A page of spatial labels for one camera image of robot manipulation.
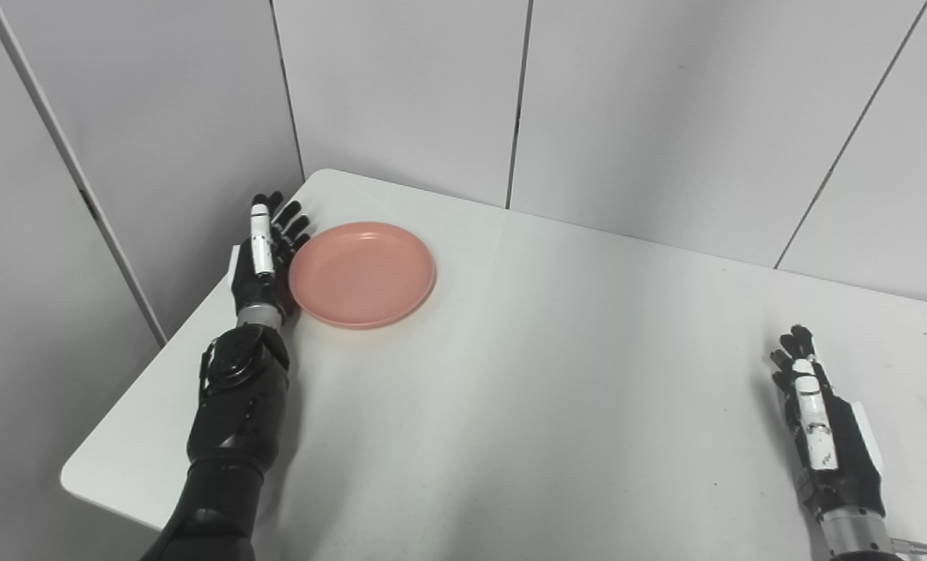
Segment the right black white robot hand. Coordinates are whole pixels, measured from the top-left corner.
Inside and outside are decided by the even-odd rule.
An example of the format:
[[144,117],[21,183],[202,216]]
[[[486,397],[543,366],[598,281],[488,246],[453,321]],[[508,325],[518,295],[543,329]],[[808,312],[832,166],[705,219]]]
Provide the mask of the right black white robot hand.
[[819,520],[837,509],[884,517],[883,477],[853,404],[834,392],[812,331],[795,324],[778,343],[772,380],[797,451],[799,501]]

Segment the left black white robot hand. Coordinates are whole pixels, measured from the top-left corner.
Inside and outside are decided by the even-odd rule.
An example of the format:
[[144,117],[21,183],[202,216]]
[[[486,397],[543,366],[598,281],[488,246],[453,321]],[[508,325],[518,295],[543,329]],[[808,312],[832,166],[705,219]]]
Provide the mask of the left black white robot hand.
[[236,313],[269,306],[281,319],[297,308],[288,274],[296,253],[311,239],[311,221],[296,199],[284,201],[280,191],[253,196],[250,233],[239,245],[230,291]]

